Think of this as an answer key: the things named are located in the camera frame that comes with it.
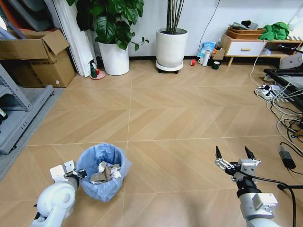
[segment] herringbone floor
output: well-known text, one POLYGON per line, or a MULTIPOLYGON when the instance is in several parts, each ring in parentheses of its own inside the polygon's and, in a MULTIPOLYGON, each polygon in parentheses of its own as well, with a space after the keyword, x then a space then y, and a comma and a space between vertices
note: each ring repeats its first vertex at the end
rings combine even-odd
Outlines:
MULTIPOLYGON (((153 61, 130 65, 122 76, 73 79, 0 182, 1 227, 29 226, 39 194, 52 184, 49 168, 105 141, 126 151, 131 170, 108 203, 79 188, 65 227, 244 227, 236 185, 214 164, 216 145, 229 161, 245 158, 246 145, 262 161, 258 176, 303 183, 283 167, 283 139, 253 94, 251 65, 212 70, 184 61, 179 74, 159 74, 153 61)), ((254 71, 259 83, 264 68, 254 71)), ((292 155, 303 172, 302 159, 292 155)), ((275 221, 291 226, 289 194, 271 183, 258 186, 280 202, 275 221)), ((303 191, 295 193, 300 226, 303 191)))

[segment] metal shelf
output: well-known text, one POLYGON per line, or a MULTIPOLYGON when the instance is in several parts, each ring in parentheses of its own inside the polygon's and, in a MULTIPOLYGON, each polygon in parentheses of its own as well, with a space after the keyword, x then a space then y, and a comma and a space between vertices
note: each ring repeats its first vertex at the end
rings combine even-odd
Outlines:
POLYGON ((11 95, 12 94, 11 90, 8 87, 4 86, 4 85, 0 85, 0 97, 4 96, 6 94, 11 95))
POLYGON ((8 154, 13 149, 22 133, 52 93, 53 86, 48 85, 31 103, 0 64, 0 98, 5 94, 11 94, 15 98, 12 96, 3 97, 7 105, 12 105, 11 102, 14 105, 2 107, 8 118, 0 125, 0 153, 8 154))

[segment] blue trash bag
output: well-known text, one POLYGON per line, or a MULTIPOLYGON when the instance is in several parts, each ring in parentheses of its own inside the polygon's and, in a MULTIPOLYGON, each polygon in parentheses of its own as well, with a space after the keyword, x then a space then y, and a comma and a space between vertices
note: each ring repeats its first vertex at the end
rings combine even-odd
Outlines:
POLYGON ((87 195, 90 197, 108 202, 121 188, 123 179, 127 175, 132 163, 126 158, 124 151, 112 144, 97 144, 82 153, 78 162, 77 169, 84 169, 87 178, 83 178, 80 184, 87 195), (90 177, 98 172, 98 165, 106 161, 110 164, 120 164, 120 174, 122 177, 112 178, 106 183, 92 184, 90 177))

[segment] baseboard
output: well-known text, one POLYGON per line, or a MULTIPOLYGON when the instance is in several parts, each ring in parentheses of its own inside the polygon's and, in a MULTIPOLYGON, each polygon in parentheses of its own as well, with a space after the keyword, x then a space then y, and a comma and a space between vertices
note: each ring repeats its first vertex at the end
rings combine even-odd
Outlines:
MULTIPOLYGON (((185 60, 191 60, 191 59, 199 59, 197 56, 184 56, 185 60)), ((137 61, 137 60, 156 60, 156 56, 137 56, 137 57, 129 57, 130 61, 137 61)), ((233 63, 249 63, 253 64, 255 62, 256 58, 241 58, 241 57, 235 57, 233 60, 233 63)), ((229 58, 224 57, 221 62, 228 62, 229 58)), ((258 59, 258 65, 279 65, 279 59, 277 58, 259 58, 258 59)))
MULTIPOLYGON (((197 56, 184 56, 185 60, 190 59, 198 59, 197 56)), ((136 60, 156 60, 156 56, 137 56, 137 57, 129 57, 130 61, 136 61, 136 60)))

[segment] cardboard box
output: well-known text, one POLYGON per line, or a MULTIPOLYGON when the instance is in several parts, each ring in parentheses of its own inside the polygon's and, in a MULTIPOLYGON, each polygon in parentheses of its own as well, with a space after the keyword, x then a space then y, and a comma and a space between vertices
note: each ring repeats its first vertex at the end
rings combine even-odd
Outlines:
POLYGON ((222 60, 225 55, 225 50, 221 48, 215 54, 212 53, 213 60, 222 60))
POLYGON ((27 39, 0 41, 0 60, 6 71, 23 87, 67 87, 75 71, 62 33, 22 32, 27 39))

